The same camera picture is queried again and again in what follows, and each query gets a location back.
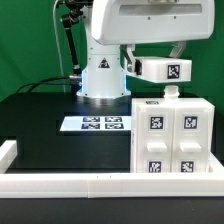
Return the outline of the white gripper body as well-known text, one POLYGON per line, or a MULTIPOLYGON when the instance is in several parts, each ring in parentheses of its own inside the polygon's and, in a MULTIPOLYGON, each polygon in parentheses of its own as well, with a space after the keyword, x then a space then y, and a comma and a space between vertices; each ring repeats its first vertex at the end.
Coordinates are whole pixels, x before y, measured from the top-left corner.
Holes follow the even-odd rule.
POLYGON ((214 0, 94 0, 91 33, 104 45, 207 39, 214 0))

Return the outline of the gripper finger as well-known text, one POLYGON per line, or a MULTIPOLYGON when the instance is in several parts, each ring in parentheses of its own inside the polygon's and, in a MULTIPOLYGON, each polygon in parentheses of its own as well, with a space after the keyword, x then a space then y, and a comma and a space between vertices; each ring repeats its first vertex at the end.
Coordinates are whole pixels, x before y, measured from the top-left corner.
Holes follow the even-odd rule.
POLYGON ((182 53, 184 52, 186 48, 186 42, 185 41, 177 41, 173 43, 173 49, 171 50, 169 56, 171 58, 180 58, 182 53))
POLYGON ((135 71, 135 45, 134 44, 125 44, 120 46, 121 52, 123 53, 124 57, 127 60, 127 70, 129 72, 135 71))

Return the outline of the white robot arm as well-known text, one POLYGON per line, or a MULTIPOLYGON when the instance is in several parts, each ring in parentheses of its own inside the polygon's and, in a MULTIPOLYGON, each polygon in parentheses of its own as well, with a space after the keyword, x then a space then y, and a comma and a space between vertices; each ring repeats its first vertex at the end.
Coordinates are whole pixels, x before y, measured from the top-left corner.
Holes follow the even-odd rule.
POLYGON ((79 98, 112 104, 130 96, 128 76, 153 83, 189 82, 189 40, 214 30, 214 0, 93 0, 83 8, 87 66, 79 98))

